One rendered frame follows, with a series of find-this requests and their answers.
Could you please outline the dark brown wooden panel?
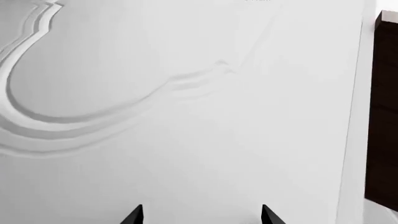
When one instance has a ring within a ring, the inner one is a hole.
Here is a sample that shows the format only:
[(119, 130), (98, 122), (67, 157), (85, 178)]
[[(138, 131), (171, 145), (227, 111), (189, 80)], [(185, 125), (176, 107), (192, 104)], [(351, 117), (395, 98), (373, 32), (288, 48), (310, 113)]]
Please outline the dark brown wooden panel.
[(366, 199), (398, 212), (398, 12), (375, 21)]

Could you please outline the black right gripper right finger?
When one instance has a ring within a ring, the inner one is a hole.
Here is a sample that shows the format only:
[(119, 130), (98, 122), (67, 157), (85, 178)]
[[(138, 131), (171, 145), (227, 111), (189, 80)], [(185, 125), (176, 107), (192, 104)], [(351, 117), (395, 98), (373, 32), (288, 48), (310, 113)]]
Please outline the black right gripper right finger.
[(262, 224), (286, 224), (267, 205), (262, 205), (261, 222)]

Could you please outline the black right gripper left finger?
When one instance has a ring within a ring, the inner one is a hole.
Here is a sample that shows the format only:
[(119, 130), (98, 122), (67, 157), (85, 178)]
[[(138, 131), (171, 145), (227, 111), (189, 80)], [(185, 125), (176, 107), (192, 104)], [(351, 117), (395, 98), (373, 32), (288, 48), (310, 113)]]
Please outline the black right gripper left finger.
[(144, 224), (143, 206), (138, 205), (120, 224)]

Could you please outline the white carved cabinet door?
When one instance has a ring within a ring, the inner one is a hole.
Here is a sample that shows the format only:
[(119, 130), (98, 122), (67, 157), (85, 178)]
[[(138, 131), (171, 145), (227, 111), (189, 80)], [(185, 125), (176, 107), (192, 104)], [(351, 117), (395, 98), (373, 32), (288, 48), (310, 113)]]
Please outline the white carved cabinet door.
[(365, 0), (0, 0), (0, 224), (337, 224)]

